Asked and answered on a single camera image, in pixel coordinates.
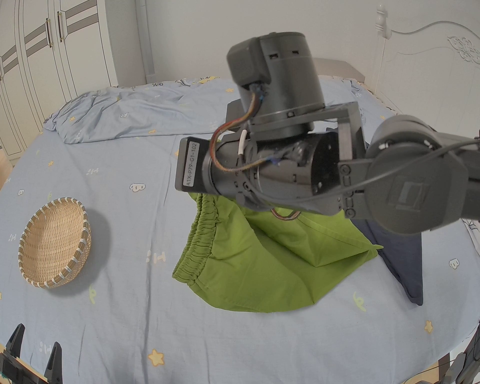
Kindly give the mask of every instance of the basket rim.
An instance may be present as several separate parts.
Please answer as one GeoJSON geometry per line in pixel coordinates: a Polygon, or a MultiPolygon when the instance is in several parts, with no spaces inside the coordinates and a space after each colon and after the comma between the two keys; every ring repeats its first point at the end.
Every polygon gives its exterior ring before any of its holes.
{"type": "Polygon", "coordinates": [[[63,280],[65,280],[70,273],[72,273],[73,268],[79,263],[80,259],[82,257],[86,257],[87,255],[83,255],[84,249],[87,245],[87,240],[90,236],[90,222],[88,221],[88,215],[85,210],[84,205],[79,202],[77,199],[74,199],[72,197],[61,197],[59,199],[52,200],[51,202],[48,202],[45,204],[43,207],[41,207],[34,215],[32,218],[28,221],[25,230],[22,233],[22,236],[20,237],[20,242],[18,245],[18,266],[20,268],[20,273],[22,274],[22,277],[27,281],[27,283],[33,285],[34,287],[38,288],[53,288],[59,285],[63,280]],[[83,222],[83,228],[82,228],[82,236],[80,238],[80,241],[78,242],[77,245],[77,250],[69,260],[66,266],[62,269],[60,273],[58,273],[54,278],[48,280],[48,281],[43,281],[43,282],[38,282],[34,281],[33,279],[29,278],[25,271],[24,271],[24,262],[23,262],[23,257],[24,257],[24,245],[25,245],[25,238],[27,236],[27,232],[30,232],[31,226],[39,220],[38,215],[43,213],[45,214],[45,210],[51,210],[53,207],[57,206],[58,204],[64,204],[64,203],[73,203],[77,204],[81,210],[83,211],[83,216],[84,216],[84,222],[83,222]]]}

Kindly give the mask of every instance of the bed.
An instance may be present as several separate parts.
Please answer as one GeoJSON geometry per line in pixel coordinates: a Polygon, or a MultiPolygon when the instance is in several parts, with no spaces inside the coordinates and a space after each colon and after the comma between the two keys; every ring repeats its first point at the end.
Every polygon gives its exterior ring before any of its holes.
{"type": "MultiPolygon", "coordinates": [[[[385,61],[394,40],[380,39],[385,61]]],[[[373,76],[319,80],[326,103],[358,101],[367,142],[409,111],[382,71],[373,90],[373,76]]],[[[173,186],[180,139],[209,137],[238,97],[227,79],[182,79],[90,92],[50,117],[0,191],[0,341],[23,323],[22,358],[41,372],[58,341],[71,384],[397,384],[474,331],[480,257],[462,221],[422,234],[422,306],[380,257],[286,313],[219,310],[173,280],[196,213],[173,186]],[[87,209],[91,253],[71,283],[34,288],[18,271],[18,239],[39,207],[64,196],[87,209]]]]}

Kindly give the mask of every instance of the door handle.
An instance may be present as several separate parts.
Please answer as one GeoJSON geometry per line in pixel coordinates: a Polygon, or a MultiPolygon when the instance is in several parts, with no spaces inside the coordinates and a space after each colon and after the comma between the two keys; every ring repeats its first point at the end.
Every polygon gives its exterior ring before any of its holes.
{"type": "Polygon", "coordinates": [[[50,35],[50,19],[47,17],[45,20],[45,33],[47,34],[47,42],[50,48],[53,48],[52,36],[50,35]]]}
{"type": "Polygon", "coordinates": [[[60,42],[63,43],[64,41],[64,38],[63,38],[63,33],[61,31],[61,12],[58,11],[57,12],[57,20],[59,22],[59,38],[60,38],[60,42]]]}

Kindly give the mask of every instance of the elastic waistband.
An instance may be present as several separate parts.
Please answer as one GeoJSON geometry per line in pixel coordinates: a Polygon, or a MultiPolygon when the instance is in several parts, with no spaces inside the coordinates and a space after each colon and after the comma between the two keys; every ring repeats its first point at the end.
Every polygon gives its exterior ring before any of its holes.
{"type": "Polygon", "coordinates": [[[196,197],[197,216],[192,224],[185,246],[172,277],[181,283],[193,285],[202,273],[212,253],[218,212],[214,197],[199,193],[196,197]]]}

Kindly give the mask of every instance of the carved floral ornament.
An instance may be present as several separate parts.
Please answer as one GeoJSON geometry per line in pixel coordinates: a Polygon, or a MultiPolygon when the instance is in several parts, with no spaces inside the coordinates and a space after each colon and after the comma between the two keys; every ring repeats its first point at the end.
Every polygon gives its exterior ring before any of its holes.
{"type": "Polygon", "coordinates": [[[448,41],[452,44],[463,60],[480,64],[480,51],[475,49],[470,40],[465,37],[451,36],[448,41]]]}

